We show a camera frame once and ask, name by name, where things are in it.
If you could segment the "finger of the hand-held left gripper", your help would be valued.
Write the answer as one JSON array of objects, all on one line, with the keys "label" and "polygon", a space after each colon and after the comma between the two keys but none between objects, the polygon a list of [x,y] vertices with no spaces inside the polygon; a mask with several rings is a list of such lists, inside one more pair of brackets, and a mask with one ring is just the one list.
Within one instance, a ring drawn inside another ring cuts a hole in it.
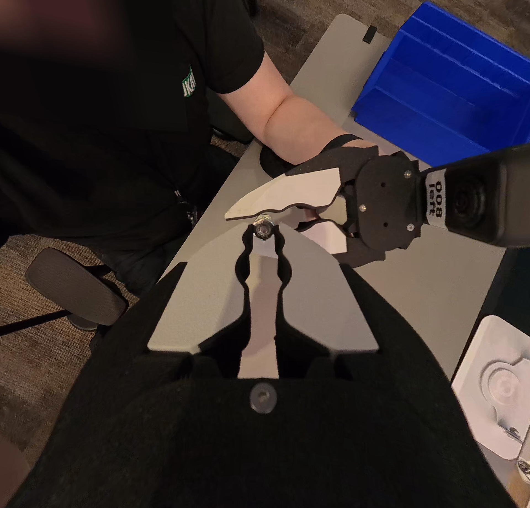
[{"label": "finger of the hand-held left gripper", "polygon": [[343,254],[347,252],[347,235],[344,225],[348,220],[347,205],[344,197],[338,196],[327,207],[318,207],[325,211],[321,216],[328,218],[308,226],[304,221],[299,222],[296,231],[324,248],[329,254]]},{"label": "finger of the hand-held left gripper", "polygon": [[280,213],[291,207],[317,209],[329,206],[341,187],[339,168],[297,175],[282,174],[254,189],[225,213],[225,220],[254,218]]}]

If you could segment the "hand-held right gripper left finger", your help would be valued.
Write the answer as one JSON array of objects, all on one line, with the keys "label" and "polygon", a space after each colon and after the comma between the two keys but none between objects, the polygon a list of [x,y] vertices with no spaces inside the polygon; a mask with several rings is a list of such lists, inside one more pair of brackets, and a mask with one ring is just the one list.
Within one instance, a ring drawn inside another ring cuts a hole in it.
[{"label": "hand-held right gripper left finger", "polygon": [[196,354],[244,315],[254,230],[236,225],[186,263],[147,347]]}]

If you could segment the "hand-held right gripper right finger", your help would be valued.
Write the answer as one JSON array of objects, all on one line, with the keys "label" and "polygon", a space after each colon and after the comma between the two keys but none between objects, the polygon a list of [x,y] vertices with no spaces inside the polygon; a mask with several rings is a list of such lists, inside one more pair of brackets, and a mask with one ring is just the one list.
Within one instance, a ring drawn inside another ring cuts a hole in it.
[{"label": "hand-held right gripper right finger", "polygon": [[374,353],[377,340],[339,262],[321,245],[287,225],[275,228],[277,337],[302,339],[331,355]]}]

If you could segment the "person's left forearm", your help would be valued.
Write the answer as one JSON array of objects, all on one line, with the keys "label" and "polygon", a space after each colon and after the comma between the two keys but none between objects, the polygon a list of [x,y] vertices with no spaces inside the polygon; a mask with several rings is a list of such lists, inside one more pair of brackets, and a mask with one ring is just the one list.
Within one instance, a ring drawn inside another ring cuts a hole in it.
[{"label": "person's left forearm", "polygon": [[247,83],[218,95],[256,140],[293,165],[346,134],[322,110],[293,93],[267,53]]}]

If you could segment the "blue plastic bin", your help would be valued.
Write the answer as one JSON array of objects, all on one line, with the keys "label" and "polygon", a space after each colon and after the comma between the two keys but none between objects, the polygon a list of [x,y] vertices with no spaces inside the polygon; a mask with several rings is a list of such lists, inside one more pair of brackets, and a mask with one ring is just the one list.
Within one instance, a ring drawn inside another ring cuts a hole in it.
[{"label": "blue plastic bin", "polygon": [[431,2],[390,42],[357,123],[430,166],[529,143],[529,59]]}]

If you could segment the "white stand base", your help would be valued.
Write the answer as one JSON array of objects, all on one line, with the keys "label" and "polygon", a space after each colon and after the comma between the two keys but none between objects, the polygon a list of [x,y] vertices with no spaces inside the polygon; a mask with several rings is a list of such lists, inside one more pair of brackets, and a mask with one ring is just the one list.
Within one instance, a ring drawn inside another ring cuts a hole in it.
[{"label": "white stand base", "polygon": [[529,430],[529,336],[486,316],[452,388],[475,440],[500,458],[516,459]]}]

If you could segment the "person in black shirt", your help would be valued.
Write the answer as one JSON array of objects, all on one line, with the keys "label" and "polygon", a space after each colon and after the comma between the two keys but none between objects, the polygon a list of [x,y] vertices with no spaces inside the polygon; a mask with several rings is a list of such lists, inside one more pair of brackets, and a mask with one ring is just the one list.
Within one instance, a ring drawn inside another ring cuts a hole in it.
[{"label": "person in black shirt", "polygon": [[266,51],[241,0],[1,0],[1,245],[90,249],[156,284],[236,165],[207,90]]}]

